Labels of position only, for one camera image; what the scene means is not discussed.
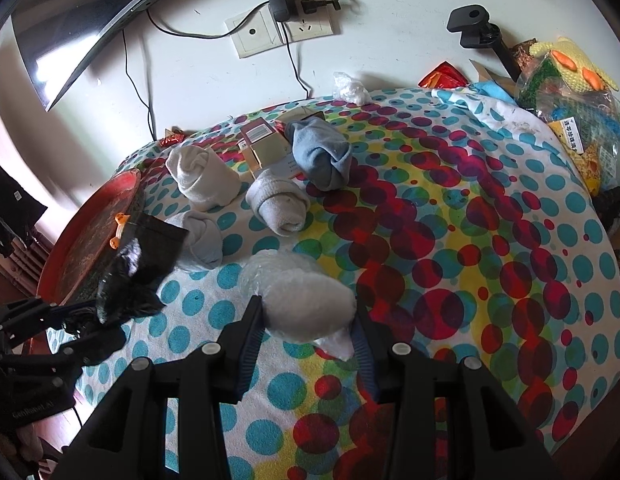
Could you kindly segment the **black plastic bag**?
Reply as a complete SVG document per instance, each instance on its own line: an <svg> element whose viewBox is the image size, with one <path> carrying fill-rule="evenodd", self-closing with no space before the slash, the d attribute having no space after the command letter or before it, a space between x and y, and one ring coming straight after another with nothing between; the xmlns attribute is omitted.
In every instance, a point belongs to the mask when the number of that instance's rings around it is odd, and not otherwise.
<svg viewBox="0 0 620 480"><path fill-rule="evenodd" d="M116 257L98 285L101 324L149 318L165 307L157 290L173 271L187 235L187 230L148 214L127 223Z"/></svg>

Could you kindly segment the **white wall socket plate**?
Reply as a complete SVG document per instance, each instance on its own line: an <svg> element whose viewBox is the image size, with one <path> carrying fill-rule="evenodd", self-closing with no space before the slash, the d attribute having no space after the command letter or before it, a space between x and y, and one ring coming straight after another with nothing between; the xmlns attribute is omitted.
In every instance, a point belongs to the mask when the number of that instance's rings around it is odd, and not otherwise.
<svg viewBox="0 0 620 480"><path fill-rule="evenodd" d="M278 23L265 6L255 12L255 15L243 27L233 32L231 39L238 58L267 52L285 46L286 42L293 44L334 35L331 26L331 17L326 8L320 8L316 13L305 14L302 11L296 18L286 23Z"/></svg>

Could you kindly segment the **yellow knitted duck toy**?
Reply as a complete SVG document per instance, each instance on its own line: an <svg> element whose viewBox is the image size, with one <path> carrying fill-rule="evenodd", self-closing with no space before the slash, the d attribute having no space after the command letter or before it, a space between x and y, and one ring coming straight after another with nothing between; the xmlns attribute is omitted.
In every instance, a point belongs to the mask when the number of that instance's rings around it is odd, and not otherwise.
<svg viewBox="0 0 620 480"><path fill-rule="evenodd" d="M567 37L558 37L555 41L536 41L529 47L529 54L533 58L548 58L573 92L619 90L616 81Z"/></svg>

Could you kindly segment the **grey white sock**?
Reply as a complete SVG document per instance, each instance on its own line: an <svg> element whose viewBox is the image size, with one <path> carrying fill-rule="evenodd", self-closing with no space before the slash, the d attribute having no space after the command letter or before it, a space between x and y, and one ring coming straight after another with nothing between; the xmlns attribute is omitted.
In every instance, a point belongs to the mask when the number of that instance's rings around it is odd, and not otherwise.
<svg viewBox="0 0 620 480"><path fill-rule="evenodd" d="M310 207L308 195L293 180L270 169L252 182L246 200L255 217L279 236L300 232Z"/></svg>

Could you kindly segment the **pale blue sock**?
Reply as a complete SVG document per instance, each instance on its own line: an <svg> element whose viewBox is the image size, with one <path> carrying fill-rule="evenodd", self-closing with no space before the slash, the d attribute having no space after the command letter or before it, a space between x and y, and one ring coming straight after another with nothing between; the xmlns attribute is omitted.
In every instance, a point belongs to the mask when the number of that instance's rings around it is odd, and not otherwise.
<svg viewBox="0 0 620 480"><path fill-rule="evenodd" d="M167 219L168 224L188 232L176 266L187 272L213 270L223 258L222 234L213 219L197 210L188 210Z"/></svg>

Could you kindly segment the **crumpled white plastic bag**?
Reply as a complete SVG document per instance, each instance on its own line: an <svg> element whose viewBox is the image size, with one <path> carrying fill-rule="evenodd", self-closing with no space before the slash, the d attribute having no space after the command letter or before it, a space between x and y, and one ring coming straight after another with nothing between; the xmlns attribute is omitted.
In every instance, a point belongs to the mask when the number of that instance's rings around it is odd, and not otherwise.
<svg viewBox="0 0 620 480"><path fill-rule="evenodd" d="M357 106L363 106L372 102L372 98L365 85L361 81L342 72L334 73L333 97L335 100Z"/></svg>

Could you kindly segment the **red snack packet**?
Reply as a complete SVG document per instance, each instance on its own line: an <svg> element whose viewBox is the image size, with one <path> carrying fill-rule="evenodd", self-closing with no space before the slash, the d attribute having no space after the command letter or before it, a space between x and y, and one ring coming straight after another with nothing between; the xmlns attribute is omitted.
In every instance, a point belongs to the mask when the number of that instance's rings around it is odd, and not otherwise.
<svg viewBox="0 0 620 480"><path fill-rule="evenodd" d="M449 62L444 61L428 73L418 85L427 89L456 89L467 87L468 79Z"/></svg>

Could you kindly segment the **small red candy wrapper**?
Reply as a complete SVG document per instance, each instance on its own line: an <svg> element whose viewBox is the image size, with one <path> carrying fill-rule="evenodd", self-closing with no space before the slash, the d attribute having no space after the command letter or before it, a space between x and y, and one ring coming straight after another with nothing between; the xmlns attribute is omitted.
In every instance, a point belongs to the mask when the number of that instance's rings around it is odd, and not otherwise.
<svg viewBox="0 0 620 480"><path fill-rule="evenodd" d="M169 146L183 142L185 139L186 133L181 129L165 129L165 133L163 133L162 138L159 140L159 145L161 148L168 148Z"/></svg>

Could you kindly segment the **red round tray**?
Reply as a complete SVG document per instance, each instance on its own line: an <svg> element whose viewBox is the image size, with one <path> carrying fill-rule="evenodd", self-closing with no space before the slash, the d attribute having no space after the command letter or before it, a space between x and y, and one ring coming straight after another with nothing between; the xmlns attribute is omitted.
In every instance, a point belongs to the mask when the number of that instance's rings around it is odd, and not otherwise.
<svg viewBox="0 0 620 480"><path fill-rule="evenodd" d="M64 228L45 263L36 294L48 304L75 304L96 297L116 255L110 240L116 214L140 211L140 171L121 172L89 197Z"/></svg>

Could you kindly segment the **blue grey sock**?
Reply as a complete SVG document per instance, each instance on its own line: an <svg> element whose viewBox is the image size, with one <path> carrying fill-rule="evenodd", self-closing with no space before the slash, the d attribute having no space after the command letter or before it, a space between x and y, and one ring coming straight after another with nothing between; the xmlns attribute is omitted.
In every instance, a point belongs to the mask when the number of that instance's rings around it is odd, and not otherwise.
<svg viewBox="0 0 620 480"><path fill-rule="evenodd" d="M320 191L344 188L350 177L352 146L345 136L319 116L285 125L293 158L302 173Z"/></svg>

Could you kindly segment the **clear bag of yarn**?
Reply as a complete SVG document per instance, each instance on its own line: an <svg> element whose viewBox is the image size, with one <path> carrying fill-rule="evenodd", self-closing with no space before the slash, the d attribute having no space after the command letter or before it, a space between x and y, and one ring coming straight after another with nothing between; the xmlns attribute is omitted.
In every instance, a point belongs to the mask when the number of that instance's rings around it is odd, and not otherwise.
<svg viewBox="0 0 620 480"><path fill-rule="evenodd" d="M533 62L516 82L516 101L545 122L572 118L584 148L595 144L620 164L620 101L610 90L575 92L548 58Z"/></svg>

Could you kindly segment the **brown cardboard box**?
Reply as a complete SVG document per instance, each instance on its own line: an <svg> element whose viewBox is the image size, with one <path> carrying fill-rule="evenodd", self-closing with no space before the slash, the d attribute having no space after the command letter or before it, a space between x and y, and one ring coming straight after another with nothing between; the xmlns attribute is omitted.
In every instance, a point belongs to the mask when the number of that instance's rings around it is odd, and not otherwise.
<svg viewBox="0 0 620 480"><path fill-rule="evenodd" d="M262 118L239 128L238 148L255 179L265 170L283 178L294 178L300 174L290 143Z"/></svg>

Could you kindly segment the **black power adapter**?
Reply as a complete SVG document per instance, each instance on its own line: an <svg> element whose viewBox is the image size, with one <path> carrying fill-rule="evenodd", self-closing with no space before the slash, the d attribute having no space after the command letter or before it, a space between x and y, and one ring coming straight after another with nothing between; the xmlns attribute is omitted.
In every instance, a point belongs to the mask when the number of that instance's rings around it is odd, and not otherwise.
<svg viewBox="0 0 620 480"><path fill-rule="evenodd" d="M295 0L267 0L275 22L286 23L297 15Z"/></svg>

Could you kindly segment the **colourful polka dot bedsheet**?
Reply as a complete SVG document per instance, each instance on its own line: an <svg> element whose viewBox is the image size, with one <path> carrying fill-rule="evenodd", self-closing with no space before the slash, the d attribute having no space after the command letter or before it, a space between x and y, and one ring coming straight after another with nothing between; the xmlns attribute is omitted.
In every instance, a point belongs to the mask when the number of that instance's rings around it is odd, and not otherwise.
<svg viewBox="0 0 620 480"><path fill-rule="evenodd" d="M349 184L306 186L303 230L279 237L245 200L208 212L223 263L175 271L167 307L124 325L122 351L84 368L98 403L139 356L172 361L240 318L239 273L267 249L314 258L395 340L429 358L477 356L554 452L620 377L620 272L560 141L534 116L470 92L376 91L362 107L328 98L260 110L193 134L240 174L241 126L302 105L349 141ZM221 417L233 479L381 479L391 406L369 400L357 362L265 335L250 390Z"/></svg>

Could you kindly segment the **black clamp stand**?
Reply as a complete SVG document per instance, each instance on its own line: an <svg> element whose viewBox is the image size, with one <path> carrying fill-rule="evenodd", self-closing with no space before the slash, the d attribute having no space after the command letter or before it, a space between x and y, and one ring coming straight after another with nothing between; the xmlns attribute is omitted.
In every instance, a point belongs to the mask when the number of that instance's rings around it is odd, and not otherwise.
<svg viewBox="0 0 620 480"><path fill-rule="evenodd" d="M492 50L511 80L517 81L522 71L514 54L506 47L500 27L490 22L490 14L483 6L471 4L452 10L447 19L447 31L461 34L459 44L464 49Z"/></svg>

